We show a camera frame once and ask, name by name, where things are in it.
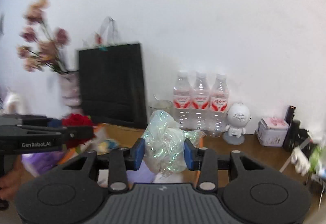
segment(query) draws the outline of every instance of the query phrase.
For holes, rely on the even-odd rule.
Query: blue gripper pad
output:
[[[138,170],[141,166],[142,159],[144,157],[145,153],[145,140],[144,139],[138,139],[136,146],[133,147],[134,150],[134,167],[136,170]]]
[[[188,170],[193,170],[194,160],[192,158],[192,148],[194,146],[192,144],[191,146],[189,146],[189,144],[186,141],[184,142],[184,145],[185,145],[185,151],[184,151],[185,163],[187,165]]]

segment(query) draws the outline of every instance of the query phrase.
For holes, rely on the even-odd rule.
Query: round pad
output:
[[[39,200],[49,206],[60,206],[69,203],[76,196],[76,189],[62,183],[44,186],[39,191]]]
[[[252,187],[250,194],[254,200],[265,205],[281,204],[288,197],[286,189],[275,183],[257,184]]]
[[[234,216],[255,224],[299,223],[311,200],[301,183],[269,168],[239,171],[222,198]]]
[[[71,224],[92,216],[103,199],[103,189],[83,172],[57,170],[24,184],[16,208],[27,223]]]

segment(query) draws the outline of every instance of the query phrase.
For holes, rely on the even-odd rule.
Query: red rose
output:
[[[63,126],[89,125],[93,126],[92,120],[80,114],[71,114],[67,119],[62,120]]]
[[[80,114],[71,114],[67,119],[62,120],[63,126],[93,126],[92,120],[90,120],[87,116],[83,116]],[[68,149],[72,149],[78,147],[80,144],[85,144],[90,139],[71,139],[66,142],[66,146]]]

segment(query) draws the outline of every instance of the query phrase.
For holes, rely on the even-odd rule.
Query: crumpled plastic wrap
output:
[[[205,136],[200,130],[183,131],[172,116],[162,110],[153,112],[143,134],[145,140],[144,161],[153,173],[168,177],[186,169],[184,141],[189,138],[193,145]]]

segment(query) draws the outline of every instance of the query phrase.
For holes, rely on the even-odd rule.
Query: artificial flower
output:
[[[69,39],[66,30],[57,28],[55,31],[55,38],[59,44],[67,44]]]
[[[42,23],[43,11],[41,9],[48,7],[47,0],[38,0],[37,2],[29,5],[27,13],[24,15],[28,24]]]
[[[35,31],[32,27],[27,26],[24,28],[24,31],[20,34],[22,38],[27,42],[35,42],[37,41]]]
[[[29,57],[29,50],[30,50],[29,46],[25,46],[25,45],[18,46],[17,47],[17,54],[18,54],[19,58],[27,58],[27,57]]]
[[[38,0],[37,2],[33,3],[31,6],[35,6],[40,9],[45,9],[48,7],[48,0]]]
[[[43,52],[39,52],[39,59],[44,64],[46,62],[52,63],[55,59],[55,56],[44,54]]]
[[[57,48],[55,46],[55,42],[53,41],[39,41],[39,50],[41,53],[49,55],[51,57],[56,57],[57,55]]]
[[[43,11],[40,8],[31,5],[29,6],[27,13],[24,15],[24,18],[28,21],[29,25],[34,23],[42,23]]]
[[[36,57],[28,57],[25,60],[24,69],[33,72],[35,69],[42,70],[42,64]]]

